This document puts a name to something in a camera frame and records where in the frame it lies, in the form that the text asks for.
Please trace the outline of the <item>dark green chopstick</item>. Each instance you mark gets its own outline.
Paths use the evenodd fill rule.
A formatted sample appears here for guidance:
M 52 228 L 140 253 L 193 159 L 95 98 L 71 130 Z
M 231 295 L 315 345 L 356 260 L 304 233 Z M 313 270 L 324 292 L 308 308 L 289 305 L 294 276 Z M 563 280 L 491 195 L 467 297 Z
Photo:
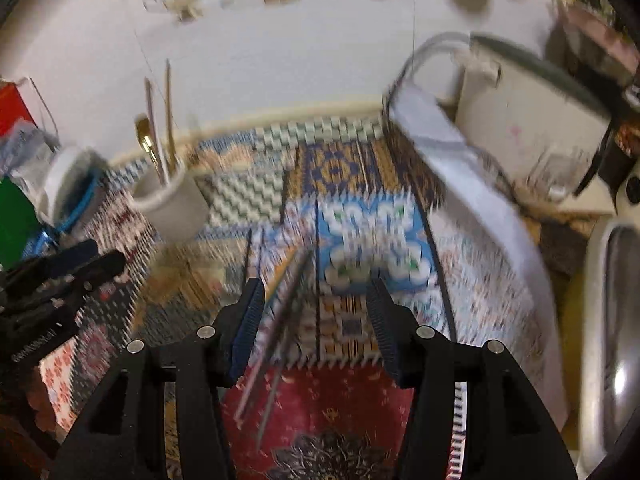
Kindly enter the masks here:
M 262 439 L 264 438 L 268 426 L 273 405 L 276 403 L 276 396 L 282 372 L 285 368 L 286 359 L 288 358 L 288 352 L 290 352 L 290 347 L 296 334 L 297 325 L 299 324 L 299 319 L 302 315 L 302 307 L 296 306 L 296 298 L 300 288 L 304 284 L 305 272 L 310 258 L 311 250 L 309 248 L 305 248 L 300 252 L 300 256 L 296 260 L 295 273 L 293 274 L 290 287 L 286 291 L 279 321 L 276 326 L 274 326 L 269 346 L 266 348 L 264 362 L 260 366 L 260 370 L 264 370 L 265 367 L 271 363 L 272 358 L 276 353 L 280 356 L 273 372 L 273 378 L 269 383 L 270 389 L 267 401 L 258 426 L 255 438 L 256 452 L 258 452 L 262 447 Z

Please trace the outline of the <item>yellow chopstick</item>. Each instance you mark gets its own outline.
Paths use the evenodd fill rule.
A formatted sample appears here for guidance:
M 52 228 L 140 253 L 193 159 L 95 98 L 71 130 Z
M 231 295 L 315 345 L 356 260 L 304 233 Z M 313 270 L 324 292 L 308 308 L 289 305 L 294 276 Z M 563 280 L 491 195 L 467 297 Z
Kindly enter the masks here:
M 171 99 L 171 65 L 169 60 L 165 63 L 165 112 L 167 131 L 167 159 L 170 174 L 174 174 L 177 166 L 176 147 L 174 139 L 174 116 L 172 116 Z

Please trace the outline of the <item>colourful patchwork mat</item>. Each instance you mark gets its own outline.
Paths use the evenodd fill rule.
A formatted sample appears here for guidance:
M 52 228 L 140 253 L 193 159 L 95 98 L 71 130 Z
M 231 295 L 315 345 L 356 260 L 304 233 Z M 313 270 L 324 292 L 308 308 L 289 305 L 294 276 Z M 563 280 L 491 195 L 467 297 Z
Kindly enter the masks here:
M 250 416 L 242 426 L 233 420 L 258 330 L 244 374 L 218 391 L 232 479 L 396 479 L 413 392 L 399 388 L 384 368 L 367 309 L 375 278 L 416 322 L 448 339 L 474 347 L 500 341 L 561 431 L 567 405 L 548 276 L 530 240 L 522 241 L 526 270 L 506 251 L 506 232 L 522 222 L 465 212 L 470 235 L 436 242 L 427 219 L 433 180 L 406 136 L 393 130 L 369 142 L 366 153 L 347 172 L 336 164 L 355 160 L 355 142 L 301 148 L 289 177 L 280 169 L 259 176 L 246 217 L 227 218 L 214 195 L 213 232 L 174 246 L 131 208 L 122 181 L 110 182 L 82 234 L 104 252 L 120 250 L 129 262 L 124 280 L 93 299 L 98 313 L 82 320 L 72 385 L 78 415 L 130 341 L 160 347 L 183 340 L 235 304 L 250 278 L 265 286 L 263 328 L 271 296 L 288 281 L 288 264 L 309 248 L 302 315 L 258 452 L 255 438 L 276 363 Z M 462 478 L 463 382 L 456 399 L 446 478 Z M 171 382 L 164 419 L 169 478 L 181 474 Z

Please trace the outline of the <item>gold spoon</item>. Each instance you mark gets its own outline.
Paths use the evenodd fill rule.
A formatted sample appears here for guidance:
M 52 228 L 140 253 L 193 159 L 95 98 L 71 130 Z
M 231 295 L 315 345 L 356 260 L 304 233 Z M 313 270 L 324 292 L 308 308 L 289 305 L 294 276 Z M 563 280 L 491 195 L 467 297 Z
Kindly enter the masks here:
M 142 150 L 149 155 L 160 184 L 164 184 L 165 179 L 162 167 L 160 166 L 160 161 L 157 158 L 155 145 L 151 136 L 151 123 L 149 117 L 145 114 L 138 115 L 136 118 L 134 118 L 134 125 L 136 126 L 137 139 L 140 148 L 142 148 Z

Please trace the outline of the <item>white chopstick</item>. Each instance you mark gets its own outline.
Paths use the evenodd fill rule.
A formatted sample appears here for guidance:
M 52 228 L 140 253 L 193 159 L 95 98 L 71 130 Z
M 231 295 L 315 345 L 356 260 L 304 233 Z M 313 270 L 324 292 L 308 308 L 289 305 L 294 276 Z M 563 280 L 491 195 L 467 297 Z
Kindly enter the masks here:
M 154 166 L 156 168 L 156 172 L 158 174 L 158 180 L 160 180 L 161 185 L 167 184 L 167 170 L 166 170 L 166 162 L 164 162 L 164 156 L 160 154 L 160 142 L 157 139 L 157 133 L 155 130 L 155 122 L 153 116 L 153 88 L 152 82 L 149 78 L 144 78 L 144 92 L 145 92 L 145 105 L 146 105 L 146 116 L 149 119 L 149 137 L 151 139 L 151 153 L 153 154 Z

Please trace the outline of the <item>white ceramic cup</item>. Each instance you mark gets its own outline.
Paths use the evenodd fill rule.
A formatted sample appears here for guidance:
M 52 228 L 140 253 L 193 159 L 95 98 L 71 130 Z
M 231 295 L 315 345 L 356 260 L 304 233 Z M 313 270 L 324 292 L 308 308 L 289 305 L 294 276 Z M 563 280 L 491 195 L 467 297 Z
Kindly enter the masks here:
M 154 169 L 148 170 L 131 187 L 129 201 L 165 242 L 196 237 L 209 216 L 208 203 L 182 160 L 166 185 Z

